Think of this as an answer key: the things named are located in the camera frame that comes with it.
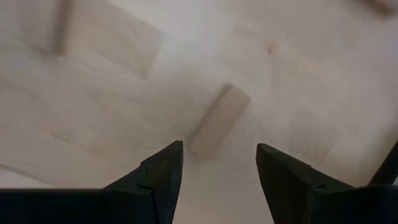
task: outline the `wood grain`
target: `wood grain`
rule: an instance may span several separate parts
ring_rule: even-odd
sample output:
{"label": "wood grain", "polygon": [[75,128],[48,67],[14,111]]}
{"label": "wood grain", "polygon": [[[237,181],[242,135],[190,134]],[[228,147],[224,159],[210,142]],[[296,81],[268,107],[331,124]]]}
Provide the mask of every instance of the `wood grain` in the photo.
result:
{"label": "wood grain", "polygon": [[198,157],[210,158],[249,103],[250,98],[242,90],[227,84],[191,136],[189,149]]}
{"label": "wood grain", "polygon": [[104,187],[123,176],[105,160],[29,129],[1,126],[0,141],[2,166],[55,186]]}
{"label": "wood grain", "polygon": [[0,189],[47,189],[51,187],[49,184],[0,167]]}

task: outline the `wooden block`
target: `wooden block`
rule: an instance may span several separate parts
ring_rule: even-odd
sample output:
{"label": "wooden block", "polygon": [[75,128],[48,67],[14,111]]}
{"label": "wooden block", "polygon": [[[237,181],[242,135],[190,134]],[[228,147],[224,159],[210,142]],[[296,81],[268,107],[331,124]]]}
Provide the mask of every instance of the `wooden block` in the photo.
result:
{"label": "wooden block", "polygon": [[210,158],[221,146],[236,121],[248,107],[250,98],[238,87],[227,84],[188,141],[198,157]]}
{"label": "wooden block", "polygon": [[391,15],[398,9],[397,0],[363,0],[367,5],[373,7],[383,15]]}
{"label": "wooden block", "polygon": [[71,57],[95,67],[109,62],[140,77],[150,72],[162,43],[160,30],[106,0],[77,1],[68,34]]}
{"label": "wooden block", "polygon": [[72,0],[19,0],[23,38],[40,50],[62,53]]}

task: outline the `light wooden floor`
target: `light wooden floor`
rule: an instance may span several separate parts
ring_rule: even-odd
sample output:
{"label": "light wooden floor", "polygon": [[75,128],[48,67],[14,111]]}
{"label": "light wooden floor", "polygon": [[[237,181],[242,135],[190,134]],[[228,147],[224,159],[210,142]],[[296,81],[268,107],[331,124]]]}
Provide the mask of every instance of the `light wooden floor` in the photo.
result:
{"label": "light wooden floor", "polygon": [[76,2],[52,57],[0,0],[0,186],[103,187],[186,139],[226,82],[252,103],[214,159],[185,151],[174,223],[272,223],[259,142],[360,186],[398,140],[397,19],[345,0],[104,1]]}

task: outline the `rectangular wooden block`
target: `rectangular wooden block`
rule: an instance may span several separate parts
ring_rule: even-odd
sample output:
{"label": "rectangular wooden block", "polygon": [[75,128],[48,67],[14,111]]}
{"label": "rectangular wooden block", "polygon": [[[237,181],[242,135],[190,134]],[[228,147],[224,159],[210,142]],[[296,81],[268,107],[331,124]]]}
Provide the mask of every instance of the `rectangular wooden block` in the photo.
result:
{"label": "rectangular wooden block", "polygon": [[74,4],[67,53],[73,58],[96,67],[99,62],[91,59],[103,58],[146,77],[161,43],[160,30],[111,1],[84,0]]}
{"label": "rectangular wooden block", "polygon": [[242,90],[227,84],[188,140],[188,148],[198,157],[210,158],[249,103],[250,98]]}
{"label": "rectangular wooden block", "polygon": [[45,52],[63,51],[72,0],[18,0],[17,9],[28,43]]}

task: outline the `white surface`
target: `white surface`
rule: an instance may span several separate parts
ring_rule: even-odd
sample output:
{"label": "white surface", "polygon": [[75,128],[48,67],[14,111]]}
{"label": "white surface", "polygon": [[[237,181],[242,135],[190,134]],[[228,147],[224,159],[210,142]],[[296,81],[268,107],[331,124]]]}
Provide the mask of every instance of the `white surface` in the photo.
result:
{"label": "white surface", "polygon": [[50,185],[26,177],[22,174],[0,168],[0,189],[43,189],[51,188]]}
{"label": "white surface", "polygon": [[185,151],[174,223],[272,223],[259,142],[360,186],[398,140],[398,21],[356,1],[113,0],[162,33],[145,79],[93,52],[41,57],[19,41],[11,3],[0,161],[51,185],[103,187],[133,170],[189,136],[225,82],[252,103],[214,159]]}

